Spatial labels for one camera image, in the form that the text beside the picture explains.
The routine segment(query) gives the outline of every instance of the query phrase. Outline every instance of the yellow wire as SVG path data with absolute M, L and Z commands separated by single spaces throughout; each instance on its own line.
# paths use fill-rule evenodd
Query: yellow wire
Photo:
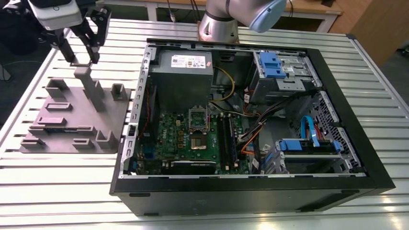
M 219 98 L 219 99 L 215 99 L 215 100 L 210 100 L 210 102 L 221 102 L 225 99 L 227 99 L 233 95 L 233 93 L 234 93 L 234 80 L 233 80 L 230 74 L 222 68 L 219 68 L 217 66 L 214 66 L 214 68 L 218 69 L 221 72 L 223 72 L 223 74 L 229 77 L 230 82 L 231 82 L 231 91 L 230 91 L 229 95 L 226 95 L 223 98 Z

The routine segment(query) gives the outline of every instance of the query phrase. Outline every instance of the red wire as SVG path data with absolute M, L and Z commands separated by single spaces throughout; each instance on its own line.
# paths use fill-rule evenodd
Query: red wire
M 314 124 L 314 130 L 317 131 L 318 138 L 319 138 L 319 139 L 323 139 L 323 138 L 322 138 L 322 133 L 321 133 L 321 131 L 319 131 L 319 129 L 318 129 L 317 124 Z
M 147 123 L 149 123 L 149 117 L 150 117 L 150 108 L 149 108 L 149 89 L 147 89 L 147 86 L 146 86 L 146 111 L 147 111 L 147 118 L 146 118 L 146 122 L 145 122 L 145 125 L 142 127 L 142 130 L 141 130 L 141 133 L 138 135 L 138 138 L 141 138 L 142 136 L 142 133 L 146 129 L 146 126 L 147 126 Z

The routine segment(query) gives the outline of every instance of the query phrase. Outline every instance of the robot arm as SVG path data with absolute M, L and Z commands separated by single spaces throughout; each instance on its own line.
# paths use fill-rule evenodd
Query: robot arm
M 237 41 L 237 21 L 263 33 L 279 19 L 286 0 L 207 0 L 199 24 L 203 41 Z
M 26 20 L 38 42 L 46 42 L 58 49 L 65 60 L 74 66 L 97 63 L 98 48 L 105 43 L 110 9 L 101 7 L 98 10 L 89 10 L 93 6 L 96 6 L 96 0 L 10 0 L 2 9 Z M 88 11 L 97 26 L 97 33 L 92 31 L 85 19 Z M 70 28 L 85 45 L 90 59 L 85 64 L 76 60 L 76 55 L 64 38 L 64 28 Z

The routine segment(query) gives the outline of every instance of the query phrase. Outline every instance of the blue plastic latch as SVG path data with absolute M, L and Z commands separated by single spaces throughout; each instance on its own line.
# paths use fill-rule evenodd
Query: blue plastic latch
M 277 59 L 277 55 L 269 52 L 259 53 L 259 61 L 262 68 L 279 68 L 281 61 Z
M 287 150 L 302 150 L 298 140 L 285 140 L 285 145 Z
M 338 153 L 341 152 L 341 144 L 338 141 L 333 141 L 333 147 L 334 147 L 334 152 Z
M 299 143 L 298 140 L 282 140 L 282 141 L 278 142 L 278 144 L 279 144 L 279 150 L 281 151 L 302 150 L 301 143 Z
M 286 73 L 282 72 L 279 69 L 265 69 L 265 76 L 266 78 L 281 78 L 283 79 L 286 77 Z
M 265 78 L 285 78 L 286 73 L 281 70 L 281 61 L 274 53 L 261 52 L 259 62 L 265 72 Z
M 279 145 L 279 150 L 285 151 L 286 150 L 286 145 L 285 145 L 285 141 L 278 141 L 278 145 Z

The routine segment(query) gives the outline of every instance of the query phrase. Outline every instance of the aluminum table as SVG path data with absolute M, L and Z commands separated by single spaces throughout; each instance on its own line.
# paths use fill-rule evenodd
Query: aluminum table
M 241 43 L 317 48 L 337 79 L 395 189 L 358 198 L 321 213 L 135 217 L 107 194 L 115 154 L 22 154 L 20 142 L 48 96 L 49 79 L 81 86 L 73 68 L 52 50 L 0 131 L 0 227 L 49 229 L 407 229 L 409 109 L 359 43 L 342 34 L 239 28 Z M 81 41 L 68 34 L 76 52 Z M 149 37 L 197 39 L 183 23 L 110 21 L 92 78 L 101 86 L 122 83 L 134 91 Z

